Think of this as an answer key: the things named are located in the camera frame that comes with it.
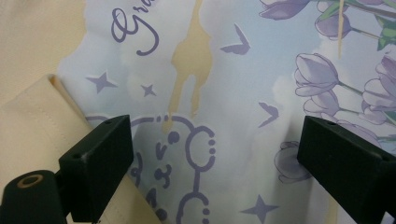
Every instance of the purple flower print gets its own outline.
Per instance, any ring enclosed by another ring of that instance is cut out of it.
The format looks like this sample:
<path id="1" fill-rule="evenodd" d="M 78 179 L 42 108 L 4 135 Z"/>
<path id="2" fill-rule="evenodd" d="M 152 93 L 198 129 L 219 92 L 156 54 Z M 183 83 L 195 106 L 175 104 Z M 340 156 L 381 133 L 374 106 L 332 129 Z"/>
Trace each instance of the purple flower print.
<path id="1" fill-rule="evenodd" d="M 331 122 L 333 122 L 333 123 L 338 122 L 338 119 L 337 119 L 337 118 L 335 118 L 334 116 L 330 116 L 330 115 L 328 115 L 328 114 L 321 114 L 321 117 L 322 117 L 323 119 L 326 119 L 326 120 L 331 121 Z"/>
<path id="2" fill-rule="evenodd" d="M 338 120 L 337 124 L 342 126 L 345 129 L 349 130 L 350 132 L 358 135 L 362 139 L 365 139 L 366 141 L 370 142 L 371 144 L 375 145 L 376 147 L 381 147 L 381 145 L 378 143 L 377 136 L 372 131 L 370 131 L 366 128 L 363 128 L 357 124 L 352 124 L 345 120 Z"/>
<path id="3" fill-rule="evenodd" d="M 330 38 L 330 40 L 338 39 L 338 14 L 330 16 L 330 18 L 321 21 L 319 18 L 315 21 L 315 27 L 318 32 Z M 344 38 L 351 30 L 349 18 L 343 14 L 344 25 L 342 37 Z"/>
<path id="4" fill-rule="evenodd" d="M 359 3 L 364 5 L 378 6 L 382 4 L 382 0 L 358 0 Z"/>
<path id="5" fill-rule="evenodd" d="M 361 103 L 362 114 L 359 114 L 359 118 L 365 119 L 373 124 L 383 124 L 387 121 L 387 117 L 382 111 L 373 110 L 373 106 L 370 106 L 365 101 Z"/>
<path id="6" fill-rule="evenodd" d="M 334 116 L 340 110 L 337 96 L 333 91 L 314 95 L 304 104 L 304 111 L 309 116 L 323 118 L 322 114 Z"/>
<path id="7" fill-rule="evenodd" d="M 396 61 L 385 55 L 375 70 L 384 89 L 396 96 Z"/>
<path id="8" fill-rule="evenodd" d="M 261 17 L 267 19 L 286 20 L 299 13 L 310 2 L 309 0 L 261 0 L 264 11 Z"/>
<path id="9" fill-rule="evenodd" d="M 320 54 L 299 54 L 294 73 L 296 94 L 314 96 L 330 91 L 338 84 L 338 73 L 330 60 Z"/>
<path id="10" fill-rule="evenodd" d="M 389 84 L 393 84 L 393 88 L 396 89 L 396 83 Z M 396 110 L 396 96 L 385 89 L 379 78 L 371 79 L 366 83 L 362 97 L 370 105 L 371 110 Z"/>
<path id="11" fill-rule="evenodd" d="M 280 172 L 279 180 L 284 184 L 306 180 L 312 176 L 297 161 L 298 147 L 298 142 L 283 142 L 274 157 L 275 167 Z"/>
<path id="12" fill-rule="evenodd" d="M 363 114 L 359 117 L 383 124 L 387 121 L 384 113 L 396 110 L 396 61 L 386 55 L 375 70 L 379 78 L 369 80 L 364 86 Z"/>

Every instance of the flower petal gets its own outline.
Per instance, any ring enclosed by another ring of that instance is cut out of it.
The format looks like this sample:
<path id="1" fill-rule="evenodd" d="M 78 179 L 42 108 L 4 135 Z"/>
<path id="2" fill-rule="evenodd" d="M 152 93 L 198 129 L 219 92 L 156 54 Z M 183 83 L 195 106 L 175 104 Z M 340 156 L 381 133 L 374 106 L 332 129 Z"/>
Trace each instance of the flower petal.
<path id="1" fill-rule="evenodd" d="M 364 114 L 359 114 L 359 118 L 365 119 L 376 125 L 383 124 L 387 120 L 387 117 L 385 117 L 382 111 L 373 111 L 369 107 L 364 110 Z"/>
<path id="2" fill-rule="evenodd" d="M 334 65 L 319 54 L 299 54 L 296 64 L 302 77 L 311 83 L 338 83 Z"/>
<path id="3" fill-rule="evenodd" d="M 367 104 L 384 107 L 396 106 L 396 97 L 384 89 L 378 78 L 369 80 L 364 89 L 362 98 Z"/>
<path id="4" fill-rule="evenodd" d="M 376 72 L 379 74 L 384 74 L 392 78 L 396 78 L 396 61 L 385 55 L 381 63 L 379 63 L 376 68 Z"/>
<path id="5" fill-rule="evenodd" d="M 306 79 L 303 77 L 303 75 L 301 75 L 301 72 L 300 72 L 299 69 L 297 69 L 297 70 L 294 72 L 294 78 L 296 79 L 296 83 L 297 83 L 298 85 L 304 85 L 304 84 L 309 83 L 308 80 L 306 80 Z"/>
<path id="6" fill-rule="evenodd" d="M 352 30 L 350 26 L 349 18 L 343 14 L 344 17 L 344 25 L 343 25 L 343 33 L 342 37 L 344 38 L 349 32 Z M 322 35 L 325 35 L 329 38 L 338 38 L 338 14 L 331 16 L 330 18 L 321 21 L 317 19 L 315 21 L 315 27 L 317 28 L 318 32 Z"/>
<path id="7" fill-rule="evenodd" d="M 305 5 L 297 4 L 273 5 L 262 11 L 260 16 L 275 21 L 286 20 L 297 15 L 304 7 Z"/>
<path id="8" fill-rule="evenodd" d="M 291 142 L 282 142 L 280 144 L 280 149 L 285 149 L 287 147 L 298 147 L 300 145 L 299 142 L 291 141 Z"/>
<path id="9" fill-rule="evenodd" d="M 362 111 L 364 111 L 367 107 L 369 107 L 370 105 L 369 104 L 367 104 L 367 102 L 365 102 L 365 101 L 362 101 L 361 102 L 361 110 Z"/>
<path id="10" fill-rule="evenodd" d="M 396 79 L 391 78 L 384 74 L 379 74 L 379 80 L 381 81 L 384 89 L 392 96 L 396 97 Z"/>
<path id="11" fill-rule="evenodd" d="M 340 109 L 337 96 L 334 94 L 333 91 L 325 91 L 316 96 L 312 96 L 312 100 L 316 105 L 323 108 L 332 109 L 335 111 L 338 111 Z"/>
<path id="12" fill-rule="evenodd" d="M 287 178 L 299 178 L 308 174 L 308 171 L 297 161 L 297 153 L 298 147 L 287 147 L 276 153 L 276 168 Z"/>
<path id="13" fill-rule="evenodd" d="M 296 94 L 299 96 L 314 96 L 321 94 L 325 91 L 330 91 L 333 85 L 328 85 L 325 88 L 320 88 L 316 86 L 302 86 L 296 89 Z"/>
<path id="14" fill-rule="evenodd" d="M 339 110 L 339 107 L 338 103 L 336 104 L 332 96 L 329 97 L 329 95 L 329 93 L 324 92 L 320 95 L 313 96 L 310 100 L 307 100 L 304 104 L 305 113 L 325 113 L 330 116 L 334 116 Z"/>
<path id="15" fill-rule="evenodd" d="M 268 7 L 272 7 L 275 5 L 306 5 L 309 3 L 309 0 L 261 0 L 264 5 Z"/>
<path id="16" fill-rule="evenodd" d="M 323 119 L 326 119 L 326 120 L 328 120 L 328 121 L 330 121 L 330 122 L 333 122 L 333 123 L 336 123 L 337 121 L 338 121 L 338 119 L 337 118 L 335 118 L 334 116 L 330 116 L 330 115 L 328 115 L 328 114 L 321 114 L 321 117 L 323 118 Z"/>

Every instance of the green leaf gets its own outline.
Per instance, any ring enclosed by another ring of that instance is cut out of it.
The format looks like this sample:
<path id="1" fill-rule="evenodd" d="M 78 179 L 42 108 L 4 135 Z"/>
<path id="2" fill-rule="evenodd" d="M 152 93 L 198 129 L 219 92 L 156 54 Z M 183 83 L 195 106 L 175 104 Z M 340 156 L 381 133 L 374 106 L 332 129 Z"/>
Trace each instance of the green leaf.
<path id="1" fill-rule="evenodd" d="M 396 3 L 395 2 L 393 2 L 391 0 L 383 0 L 383 2 L 385 4 L 387 4 L 388 6 L 393 7 L 394 9 L 396 9 Z"/>
<path id="2" fill-rule="evenodd" d="M 340 3 L 339 2 L 334 2 L 331 6 L 329 6 L 320 16 L 319 20 L 324 21 L 326 19 L 329 19 L 331 16 L 336 15 L 338 13 L 338 10 L 340 9 Z"/>
<path id="3" fill-rule="evenodd" d="M 381 26 L 381 28 L 384 28 L 385 24 L 387 23 L 387 20 L 375 15 L 376 20 L 378 21 L 379 26 Z"/>
<path id="4" fill-rule="evenodd" d="M 396 125 L 396 112 L 395 111 L 385 111 L 385 116 Z"/>
<path id="5" fill-rule="evenodd" d="M 388 44 L 388 40 L 386 38 L 384 38 L 384 37 L 380 37 L 378 39 L 378 47 L 376 48 L 376 50 L 383 49 L 384 47 L 387 46 L 387 44 Z"/>
<path id="6" fill-rule="evenodd" d="M 392 39 L 392 38 L 396 37 L 396 30 L 388 28 L 388 27 L 385 27 L 382 30 L 381 35 L 384 36 L 384 37 Z"/>

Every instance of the flower stem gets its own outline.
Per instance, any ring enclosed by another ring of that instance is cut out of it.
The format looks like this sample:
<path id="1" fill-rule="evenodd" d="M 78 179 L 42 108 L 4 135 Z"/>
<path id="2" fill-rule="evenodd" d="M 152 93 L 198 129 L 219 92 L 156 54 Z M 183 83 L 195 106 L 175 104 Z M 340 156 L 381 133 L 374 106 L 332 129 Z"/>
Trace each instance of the flower stem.
<path id="1" fill-rule="evenodd" d="M 350 87 L 350 86 L 348 86 L 347 84 L 345 84 L 345 83 L 342 82 L 342 81 L 338 81 L 338 85 L 340 85 L 341 87 L 344 87 L 345 89 L 347 89 L 347 90 L 349 90 L 349 91 L 353 91 L 353 92 L 355 92 L 356 94 L 358 94 L 358 95 L 360 95 L 360 96 L 363 95 L 363 92 L 362 92 L 362 91 L 359 91 L 359 90 L 357 90 L 357 89 L 355 89 L 355 88 L 353 88 L 353 87 Z"/>
<path id="2" fill-rule="evenodd" d="M 384 111 L 384 114 L 385 114 L 385 117 L 387 117 L 387 122 L 396 126 L 396 120 L 394 119 L 394 116 L 392 116 L 392 115 L 394 115 L 394 112 L 392 113 L 392 112 Z"/>
<path id="3" fill-rule="evenodd" d="M 351 114 L 354 114 L 354 115 L 359 115 L 359 112 L 356 112 L 356 111 L 353 111 L 353 110 L 350 110 L 350 109 L 345 109 L 345 108 L 342 108 L 342 107 L 340 107 L 340 111 L 344 111 L 344 112 L 351 113 Z"/>
<path id="4" fill-rule="evenodd" d="M 359 33 L 361 35 L 367 35 L 367 36 L 371 37 L 372 39 L 379 39 L 378 35 L 373 35 L 371 33 L 365 32 L 365 31 L 360 30 L 360 29 L 356 29 L 356 28 L 352 27 L 352 31 L 355 31 L 356 33 Z"/>
<path id="5" fill-rule="evenodd" d="M 319 2 L 319 1 L 324 1 L 324 2 L 339 2 L 339 0 L 311 0 L 311 2 Z M 383 16 L 383 17 L 389 17 L 389 18 L 396 18 L 396 12 L 391 12 L 391 11 L 386 11 L 380 8 L 375 8 L 375 7 L 367 7 L 363 4 L 359 4 L 357 1 L 350 1 L 346 0 L 345 5 L 349 7 L 354 7 L 358 10 L 365 11 L 368 13 L 373 13 L 377 16 Z"/>
<path id="6" fill-rule="evenodd" d="M 396 142 L 396 137 L 394 136 L 378 136 L 377 139 L 383 142 Z"/>
<path id="7" fill-rule="evenodd" d="M 383 16 L 383 17 L 389 17 L 389 18 L 396 18 L 396 13 L 395 12 L 390 12 L 386 11 L 380 8 L 375 8 L 375 7 L 367 7 L 362 4 L 356 4 L 356 3 L 351 3 L 351 1 L 346 2 L 347 6 L 354 7 L 356 9 L 359 9 L 361 11 L 373 13 L 377 16 Z"/>

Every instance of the black clamp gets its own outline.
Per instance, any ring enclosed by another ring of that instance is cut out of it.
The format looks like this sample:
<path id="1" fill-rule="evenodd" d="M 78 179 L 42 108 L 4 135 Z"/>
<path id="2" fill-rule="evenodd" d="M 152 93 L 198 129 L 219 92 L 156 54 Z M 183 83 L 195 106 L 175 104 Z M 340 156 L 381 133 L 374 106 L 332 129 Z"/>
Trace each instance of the black clamp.
<path id="1" fill-rule="evenodd" d="M 129 116 L 101 123 L 59 159 L 56 174 L 41 170 L 7 184 L 1 224 L 97 223 L 134 159 Z"/>
<path id="2" fill-rule="evenodd" d="M 396 217 L 396 158 L 325 119 L 305 117 L 298 161 L 357 222 Z"/>

